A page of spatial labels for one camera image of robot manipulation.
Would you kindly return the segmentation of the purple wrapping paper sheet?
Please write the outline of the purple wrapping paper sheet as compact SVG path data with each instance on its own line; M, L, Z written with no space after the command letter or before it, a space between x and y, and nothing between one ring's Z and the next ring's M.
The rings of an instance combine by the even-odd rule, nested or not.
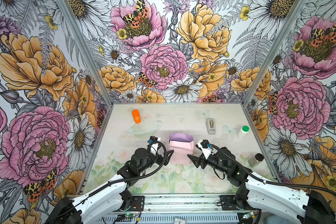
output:
M191 162L188 155L193 155L194 138L189 134L171 133L169 135L169 151L173 150L170 163L188 166Z

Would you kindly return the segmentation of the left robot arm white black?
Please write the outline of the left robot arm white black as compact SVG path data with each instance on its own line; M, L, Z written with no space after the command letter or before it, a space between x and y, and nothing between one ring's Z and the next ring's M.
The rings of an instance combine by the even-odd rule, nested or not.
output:
M161 142L151 144L148 148L138 148L131 160L107 183L74 199L62 198L46 223L90 224L109 212L126 210L132 202L132 194L128 189L139 180L157 173L169 163L173 153Z

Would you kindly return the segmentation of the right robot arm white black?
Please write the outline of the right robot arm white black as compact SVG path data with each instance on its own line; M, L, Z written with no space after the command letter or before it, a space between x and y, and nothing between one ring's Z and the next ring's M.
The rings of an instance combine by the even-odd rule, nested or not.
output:
M217 153L188 158L197 168L212 167L223 173L232 185L238 188L233 199L226 203L241 210L262 210L282 217L294 224L333 224L335 213L325 198L317 191L307 193L296 187L285 187L279 183L268 184L268 180L256 180L259 175Z

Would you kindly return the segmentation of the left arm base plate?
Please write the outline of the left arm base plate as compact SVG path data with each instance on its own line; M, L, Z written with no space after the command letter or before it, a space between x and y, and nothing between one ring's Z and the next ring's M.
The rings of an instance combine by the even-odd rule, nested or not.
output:
M145 199L144 196L129 196L123 200L121 210L142 212L144 210Z

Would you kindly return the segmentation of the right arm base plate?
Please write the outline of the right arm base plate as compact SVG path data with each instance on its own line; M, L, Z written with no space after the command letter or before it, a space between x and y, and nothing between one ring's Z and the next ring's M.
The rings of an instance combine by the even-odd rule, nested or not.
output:
M217 206L221 207L223 211L238 211L240 208L237 206L234 195L220 195Z

